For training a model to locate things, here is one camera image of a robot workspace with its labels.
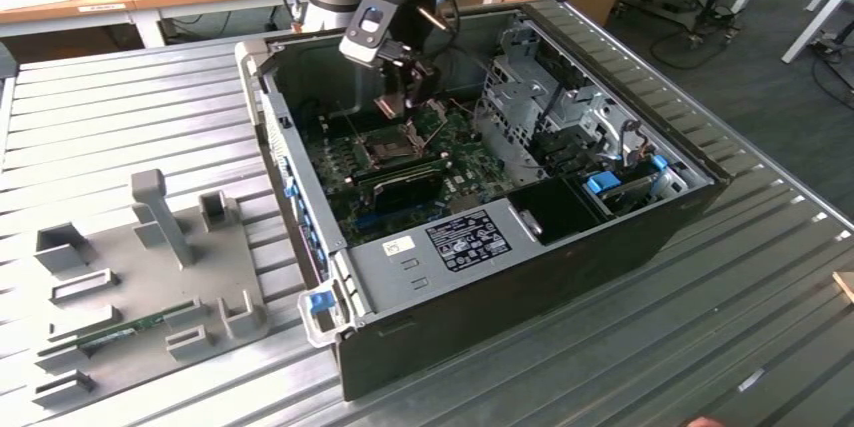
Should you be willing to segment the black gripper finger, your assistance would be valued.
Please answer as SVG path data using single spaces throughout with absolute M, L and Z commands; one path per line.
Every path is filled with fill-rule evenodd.
M 382 64 L 383 93 L 382 97 L 389 100 L 405 98 L 407 94 L 407 84 L 410 80 L 410 62 L 406 60 L 385 60 Z
M 435 94 L 441 80 L 441 70 L 430 61 L 417 61 L 410 70 L 409 102 L 425 103 Z

